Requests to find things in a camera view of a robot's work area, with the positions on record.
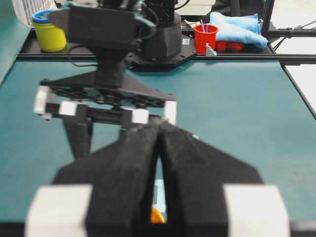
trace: cotton swab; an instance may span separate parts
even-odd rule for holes
[[[201,19],[201,24],[202,24],[203,32],[205,33],[204,24],[203,24],[203,20],[202,19]]]

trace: teal table surface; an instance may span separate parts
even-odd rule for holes
[[[0,87],[0,221],[24,221],[37,187],[73,160],[61,120],[32,112],[39,81],[92,70],[18,61],[7,75]],[[292,221],[316,220],[316,121],[278,62],[190,61],[169,73],[127,73],[176,96],[179,127],[277,185]],[[118,131],[96,124],[92,150]]]

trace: blue cloth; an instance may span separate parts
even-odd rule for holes
[[[267,47],[267,39],[261,35],[258,14],[253,16],[229,17],[212,12],[210,23],[218,27],[216,41],[241,42],[253,44],[257,48]]]

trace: red plastic cup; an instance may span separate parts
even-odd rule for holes
[[[203,32],[202,25],[197,25],[194,27],[195,32],[195,46],[198,54],[206,54],[206,44],[215,50],[215,39],[218,28],[216,26],[210,25],[208,27],[208,32]]]

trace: white block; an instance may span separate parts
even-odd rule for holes
[[[177,102],[176,101],[166,101],[164,103],[164,119],[169,123],[175,125],[177,119]]]
[[[77,111],[77,102],[73,101],[63,101],[59,106],[58,113],[60,115],[69,115],[69,116],[75,116]]]
[[[43,186],[28,211],[25,237],[86,237],[92,185]]]
[[[42,115],[45,119],[51,119],[52,114],[45,113],[47,103],[55,103],[56,94],[51,92],[48,86],[40,85],[35,96],[34,113]]]
[[[145,109],[135,109],[132,112],[133,123],[148,123],[149,111]]]
[[[290,237],[289,218],[273,185],[225,184],[229,237]]]

